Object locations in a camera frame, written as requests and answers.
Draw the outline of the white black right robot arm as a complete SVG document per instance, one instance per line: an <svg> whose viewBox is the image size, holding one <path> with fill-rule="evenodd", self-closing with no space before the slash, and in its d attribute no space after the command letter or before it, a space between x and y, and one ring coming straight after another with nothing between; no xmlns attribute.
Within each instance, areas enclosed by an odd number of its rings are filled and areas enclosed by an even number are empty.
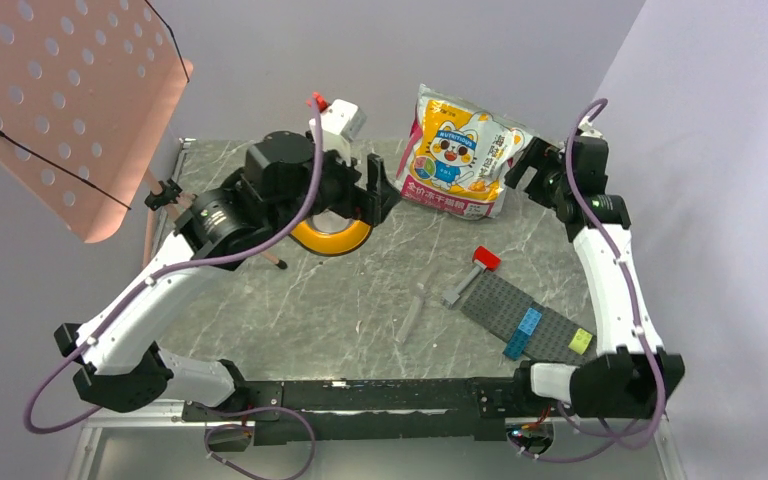
<svg viewBox="0 0 768 480"><path fill-rule="evenodd" d="M536 415L550 399L584 418L654 419L682 380L681 355L663 346L646 310L632 258L624 199L606 191L606 140L575 136L565 149L534 138L505 176L514 188L527 169L528 198L564 225L583 267L596 321L595 354L580 366L526 362L511 390L514 407Z"/></svg>

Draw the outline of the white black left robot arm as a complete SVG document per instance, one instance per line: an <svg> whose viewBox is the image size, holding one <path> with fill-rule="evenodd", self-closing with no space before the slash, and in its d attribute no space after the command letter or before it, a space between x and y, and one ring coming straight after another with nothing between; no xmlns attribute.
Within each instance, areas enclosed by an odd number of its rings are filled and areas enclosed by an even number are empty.
<svg viewBox="0 0 768 480"><path fill-rule="evenodd" d="M311 133L277 131L250 145L243 165L193 200L129 289L93 320L55 334L78 365L73 383L92 405L129 413L158 399L189 400L232 420L250 404L237 366L171 353L158 339L210 282L236 270L309 217L331 212L352 225L380 225L400 196L383 160L366 167Z"/></svg>

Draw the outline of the cat food bag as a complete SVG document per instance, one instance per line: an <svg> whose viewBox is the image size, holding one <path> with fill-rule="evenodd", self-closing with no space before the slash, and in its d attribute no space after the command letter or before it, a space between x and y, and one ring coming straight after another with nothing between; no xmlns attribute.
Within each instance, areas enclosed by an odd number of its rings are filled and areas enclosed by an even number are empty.
<svg viewBox="0 0 768 480"><path fill-rule="evenodd" d="M495 218L504 176L535 141L524 125L422 84L395 186L406 200L465 220Z"/></svg>

